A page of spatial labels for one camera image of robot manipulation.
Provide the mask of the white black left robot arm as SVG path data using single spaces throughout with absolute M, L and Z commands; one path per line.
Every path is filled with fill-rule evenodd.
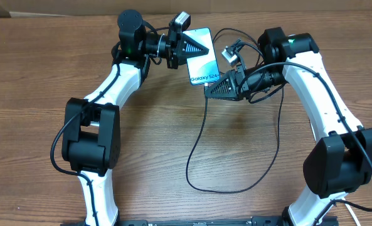
M 123 11 L 117 18 L 119 42 L 111 51 L 110 74 L 91 94 L 66 103 L 57 138 L 63 139 L 61 155 L 70 174 L 82 186 L 87 216 L 81 225 L 118 225 L 112 170 L 120 154 L 120 110 L 145 82 L 151 64 L 166 60 L 168 68 L 177 69 L 208 55 L 210 30 L 189 30 L 190 23 L 183 11 L 169 22 L 167 34 L 159 34 L 138 11 Z

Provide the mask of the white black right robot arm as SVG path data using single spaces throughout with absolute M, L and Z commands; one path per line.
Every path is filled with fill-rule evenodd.
M 289 84 L 306 110 L 316 144 L 303 164 L 306 187 L 277 223 L 334 225 L 326 213 L 372 179 L 372 128 L 365 128 L 343 102 L 310 34 L 286 35 L 282 28 L 270 28 L 258 47 L 262 65 L 226 72 L 205 96 L 252 101 L 260 91 Z

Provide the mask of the blue Galaxy smartphone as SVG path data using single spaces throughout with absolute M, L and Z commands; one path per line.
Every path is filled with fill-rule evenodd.
M 220 78 L 216 61 L 211 31 L 209 28 L 199 28 L 185 31 L 188 37 L 208 49 L 207 54 L 187 59 L 189 81 L 191 85 L 213 83 Z

